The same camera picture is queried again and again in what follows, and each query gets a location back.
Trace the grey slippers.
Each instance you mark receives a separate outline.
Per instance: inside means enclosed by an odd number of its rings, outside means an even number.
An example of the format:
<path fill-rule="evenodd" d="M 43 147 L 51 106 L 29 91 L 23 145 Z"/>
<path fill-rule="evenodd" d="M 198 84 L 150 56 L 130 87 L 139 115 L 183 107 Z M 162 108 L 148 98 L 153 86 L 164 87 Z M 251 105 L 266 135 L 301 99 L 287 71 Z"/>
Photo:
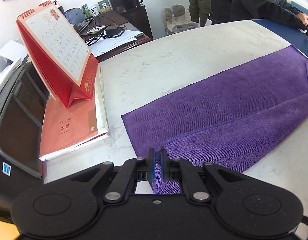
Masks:
<path fill-rule="evenodd" d="M 181 33 L 198 27 L 197 23 L 187 20 L 186 9 L 181 4 L 175 4 L 172 8 L 163 9 L 163 23 L 167 35 Z"/>

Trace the black power adapter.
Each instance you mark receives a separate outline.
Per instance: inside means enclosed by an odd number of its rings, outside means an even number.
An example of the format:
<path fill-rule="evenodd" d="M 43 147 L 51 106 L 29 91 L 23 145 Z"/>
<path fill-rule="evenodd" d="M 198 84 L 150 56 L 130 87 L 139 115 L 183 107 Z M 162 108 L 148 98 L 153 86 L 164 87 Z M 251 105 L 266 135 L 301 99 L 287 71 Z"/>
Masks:
<path fill-rule="evenodd" d="M 124 31 L 124 27 L 108 27 L 106 28 L 105 33 L 109 37 L 116 37 L 122 35 Z"/>

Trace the dark wooden desk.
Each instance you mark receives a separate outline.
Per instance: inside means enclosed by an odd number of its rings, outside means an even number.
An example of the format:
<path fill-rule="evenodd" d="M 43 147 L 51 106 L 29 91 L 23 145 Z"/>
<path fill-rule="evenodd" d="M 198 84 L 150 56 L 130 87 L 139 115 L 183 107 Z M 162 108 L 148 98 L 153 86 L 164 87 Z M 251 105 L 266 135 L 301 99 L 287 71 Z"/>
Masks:
<path fill-rule="evenodd" d="M 99 62 L 151 41 L 114 11 L 90 17 L 74 28 Z"/>

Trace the red book stack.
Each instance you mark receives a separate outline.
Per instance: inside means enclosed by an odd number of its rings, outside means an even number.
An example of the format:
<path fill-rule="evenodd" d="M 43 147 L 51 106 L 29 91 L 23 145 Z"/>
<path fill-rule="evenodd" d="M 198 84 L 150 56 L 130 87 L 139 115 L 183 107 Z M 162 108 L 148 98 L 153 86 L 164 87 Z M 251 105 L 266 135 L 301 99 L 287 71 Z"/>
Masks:
<path fill-rule="evenodd" d="M 55 159 L 108 138 L 109 127 L 101 70 L 97 71 L 92 100 L 75 100 L 66 109 L 49 97 L 42 124 L 39 159 Z"/>

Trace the red desk calendar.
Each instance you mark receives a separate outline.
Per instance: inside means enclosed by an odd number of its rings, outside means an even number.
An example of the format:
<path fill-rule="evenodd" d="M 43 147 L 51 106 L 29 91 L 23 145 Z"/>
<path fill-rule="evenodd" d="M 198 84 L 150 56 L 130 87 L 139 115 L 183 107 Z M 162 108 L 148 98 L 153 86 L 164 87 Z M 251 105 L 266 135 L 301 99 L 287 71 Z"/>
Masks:
<path fill-rule="evenodd" d="M 81 36 L 51 1 L 29 9 L 16 24 L 28 55 L 50 92 L 69 108 L 75 100 L 91 100 L 98 61 Z"/>

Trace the seated man in black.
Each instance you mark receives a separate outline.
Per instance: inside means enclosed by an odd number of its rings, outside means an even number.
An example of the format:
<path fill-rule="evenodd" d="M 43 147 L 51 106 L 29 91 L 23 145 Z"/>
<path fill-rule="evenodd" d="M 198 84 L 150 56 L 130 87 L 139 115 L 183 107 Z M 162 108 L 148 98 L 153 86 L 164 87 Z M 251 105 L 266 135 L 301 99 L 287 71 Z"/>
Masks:
<path fill-rule="evenodd" d="M 287 0 L 232 0 L 231 21 L 261 18 L 294 29 L 305 30 L 308 25 L 308 15 Z"/>

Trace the white papers on desk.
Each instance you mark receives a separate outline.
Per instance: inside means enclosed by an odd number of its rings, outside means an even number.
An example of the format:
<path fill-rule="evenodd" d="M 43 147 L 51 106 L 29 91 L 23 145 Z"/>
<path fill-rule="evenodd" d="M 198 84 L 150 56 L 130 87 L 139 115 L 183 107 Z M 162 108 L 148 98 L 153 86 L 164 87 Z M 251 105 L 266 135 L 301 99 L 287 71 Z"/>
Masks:
<path fill-rule="evenodd" d="M 90 50 L 95 57 L 105 54 L 121 45 L 127 44 L 131 41 L 136 41 L 138 37 L 142 37 L 144 33 L 141 31 L 125 30 L 124 33 L 115 38 L 106 38 L 97 41 L 95 44 L 90 46 Z"/>

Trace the blue bag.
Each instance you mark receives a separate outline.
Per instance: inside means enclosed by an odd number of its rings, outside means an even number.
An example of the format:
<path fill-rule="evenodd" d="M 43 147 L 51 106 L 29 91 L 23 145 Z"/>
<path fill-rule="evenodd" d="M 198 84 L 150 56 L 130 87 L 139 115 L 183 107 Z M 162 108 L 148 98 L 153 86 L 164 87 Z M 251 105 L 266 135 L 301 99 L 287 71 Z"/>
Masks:
<path fill-rule="evenodd" d="M 83 22 L 87 17 L 82 9 L 73 8 L 65 11 L 65 18 L 72 25 L 78 25 Z"/>

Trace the purple towel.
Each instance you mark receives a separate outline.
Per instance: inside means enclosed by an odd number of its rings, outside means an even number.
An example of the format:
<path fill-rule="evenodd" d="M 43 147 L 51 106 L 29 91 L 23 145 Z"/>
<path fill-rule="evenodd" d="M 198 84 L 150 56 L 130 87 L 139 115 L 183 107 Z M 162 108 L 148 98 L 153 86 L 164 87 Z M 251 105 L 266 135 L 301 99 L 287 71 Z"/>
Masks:
<path fill-rule="evenodd" d="M 137 156 L 245 172 L 308 117 L 308 59 L 294 46 L 176 90 L 123 115 Z"/>

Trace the black water dispenser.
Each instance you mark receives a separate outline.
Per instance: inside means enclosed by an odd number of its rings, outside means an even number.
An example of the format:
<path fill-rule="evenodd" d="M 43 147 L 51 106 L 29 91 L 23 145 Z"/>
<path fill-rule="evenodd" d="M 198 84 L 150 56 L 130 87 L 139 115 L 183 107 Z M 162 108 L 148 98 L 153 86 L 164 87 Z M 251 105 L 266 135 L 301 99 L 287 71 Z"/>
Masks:
<path fill-rule="evenodd" d="M 110 0 L 112 9 L 153 39 L 144 0 Z"/>

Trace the blue desk mat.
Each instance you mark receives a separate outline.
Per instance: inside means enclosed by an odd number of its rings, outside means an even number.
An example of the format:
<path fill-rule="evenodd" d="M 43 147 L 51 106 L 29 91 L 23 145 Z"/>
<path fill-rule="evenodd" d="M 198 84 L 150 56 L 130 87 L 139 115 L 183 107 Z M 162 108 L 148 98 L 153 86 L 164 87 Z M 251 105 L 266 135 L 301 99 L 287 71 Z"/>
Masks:
<path fill-rule="evenodd" d="M 308 57 L 308 37 L 300 30 L 273 23 L 265 19 L 253 20 L 253 22 L 282 37 Z"/>

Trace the yellow folder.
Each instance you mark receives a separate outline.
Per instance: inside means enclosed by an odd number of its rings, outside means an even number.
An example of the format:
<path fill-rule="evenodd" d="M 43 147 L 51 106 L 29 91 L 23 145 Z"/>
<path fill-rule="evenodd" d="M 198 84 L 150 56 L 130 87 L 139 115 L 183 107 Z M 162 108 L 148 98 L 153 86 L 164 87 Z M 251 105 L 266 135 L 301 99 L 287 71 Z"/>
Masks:
<path fill-rule="evenodd" d="M 0 221 L 0 240 L 14 240 L 19 237 L 19 232 L 14 224 Z"/>

